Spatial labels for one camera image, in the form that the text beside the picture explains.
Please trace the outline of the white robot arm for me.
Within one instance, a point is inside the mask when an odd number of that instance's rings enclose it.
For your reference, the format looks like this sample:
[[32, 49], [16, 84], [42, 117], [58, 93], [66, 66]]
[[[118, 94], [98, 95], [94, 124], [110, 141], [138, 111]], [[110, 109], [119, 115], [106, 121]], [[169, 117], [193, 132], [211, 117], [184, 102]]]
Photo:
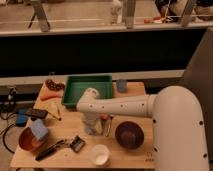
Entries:
[[202, 108], [187, 88], [169, 86], [157, 94], [113, 99], [88, 88], [77, 110], [87, 119], [99, 114], [150, 117], [155, 171], [210, 171]]

